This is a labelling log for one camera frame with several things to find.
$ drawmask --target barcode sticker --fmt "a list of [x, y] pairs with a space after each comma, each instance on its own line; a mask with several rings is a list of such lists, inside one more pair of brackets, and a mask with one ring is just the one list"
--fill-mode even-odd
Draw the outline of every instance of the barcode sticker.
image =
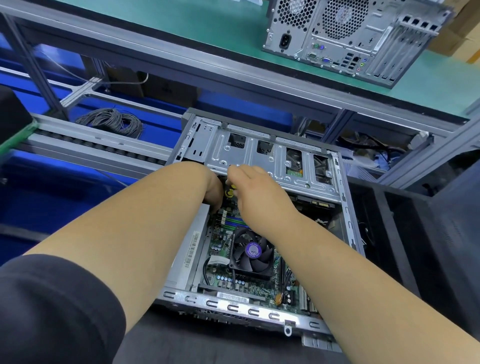
[[218, 298], [224, 298], [226, 300], [237, 301], [237, 302], [242, 302], [242, 303], [249, 303], [250, 302], [247, 297], [236, 296], [234, 294], [228, 294], [228, 293], [223, 293], [223, 292], [217, 292], [216, 296]]
[[187, 255], [185, 256], [185, 260], [183, 261], [185, 268], [188, 268], [192, 263], [192, 258], [193, 258], [193, 255], [195, 254], [195, 249], [197, 247], [197, 242], [199, 238], [200, 238], [200, 232], [194, 231], [192, 240], [190, 240], [190, 246], [188, 247]]

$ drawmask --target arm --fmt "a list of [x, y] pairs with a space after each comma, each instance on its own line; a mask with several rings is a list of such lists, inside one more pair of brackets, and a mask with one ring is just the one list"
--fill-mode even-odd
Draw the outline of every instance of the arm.
[[352, 363], [480, 363], [480, 343], [300, 214], [261, 168], [231, 166], [228, 180], [242, 218], [277, 247]]
[[25, 254], [70, 260], [103, 281], [120, 301], [127, 332], [158, 295], [205, 199], [218, 209], [222, 184], [206, 167], [161, 168], [87, 211]]

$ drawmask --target dark shirt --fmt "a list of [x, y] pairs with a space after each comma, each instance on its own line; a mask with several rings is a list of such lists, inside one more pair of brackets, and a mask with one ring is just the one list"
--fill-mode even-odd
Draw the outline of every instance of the dark shirt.
[[0, 363], [111, 363], [125, 313], [97, 277], [66, 259], [25, 255], [0, 267]]

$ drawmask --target right arm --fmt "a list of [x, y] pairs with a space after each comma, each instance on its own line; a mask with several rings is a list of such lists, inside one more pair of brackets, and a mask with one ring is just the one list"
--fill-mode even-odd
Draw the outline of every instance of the right arm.
[[263, 169], [230, 166], [228, 180], [243, 220], [275, 245], [352, 363], [480, 363], [478, 341], [300, 214]]

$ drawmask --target gray cable bundle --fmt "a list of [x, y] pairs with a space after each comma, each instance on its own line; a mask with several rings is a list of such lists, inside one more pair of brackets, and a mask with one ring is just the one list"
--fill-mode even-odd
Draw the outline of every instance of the gray cable bundle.
[[135, 115], [111, 108], [89, 112], [75, 120], [75, 123], [135, 139], [140, 137], [144, 129], [142, 122]]

